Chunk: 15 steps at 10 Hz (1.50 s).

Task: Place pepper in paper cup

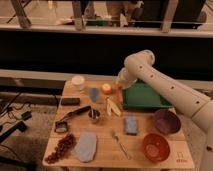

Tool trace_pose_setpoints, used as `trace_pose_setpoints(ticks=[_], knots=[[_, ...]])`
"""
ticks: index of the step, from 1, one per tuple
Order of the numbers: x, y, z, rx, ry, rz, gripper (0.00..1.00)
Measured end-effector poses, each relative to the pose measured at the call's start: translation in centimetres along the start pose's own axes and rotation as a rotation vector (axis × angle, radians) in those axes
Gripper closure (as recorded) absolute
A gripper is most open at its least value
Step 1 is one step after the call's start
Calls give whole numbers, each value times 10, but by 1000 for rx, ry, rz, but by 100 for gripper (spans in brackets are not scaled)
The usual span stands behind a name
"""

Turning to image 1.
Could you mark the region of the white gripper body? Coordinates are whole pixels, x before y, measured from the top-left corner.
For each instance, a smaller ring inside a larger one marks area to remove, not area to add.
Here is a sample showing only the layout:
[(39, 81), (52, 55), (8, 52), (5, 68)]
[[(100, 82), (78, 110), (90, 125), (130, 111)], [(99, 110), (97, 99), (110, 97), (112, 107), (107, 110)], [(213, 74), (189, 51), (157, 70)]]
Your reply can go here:
[(122, 68), (116, 78), (116, 84), (123, 89), (131, 87), (136, 81), (137, 78), (126, 68)]

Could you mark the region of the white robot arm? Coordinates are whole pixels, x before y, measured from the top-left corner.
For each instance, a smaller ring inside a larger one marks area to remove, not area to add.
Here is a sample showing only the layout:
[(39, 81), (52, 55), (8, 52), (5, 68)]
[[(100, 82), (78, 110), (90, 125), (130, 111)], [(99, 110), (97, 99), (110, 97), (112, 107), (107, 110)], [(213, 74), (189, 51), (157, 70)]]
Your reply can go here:
[(206, 133), (199, 171), (210, 171), (213, 169), (213, 100), (159, 72), (153, 67), (154, 62), (155, 55), (150, 50), (129, 55), (124, 60), (124, 67), (118, 73), (116, 83), (127, 89), (140, 79), (169, 101), (180, 113), (189, 117)]

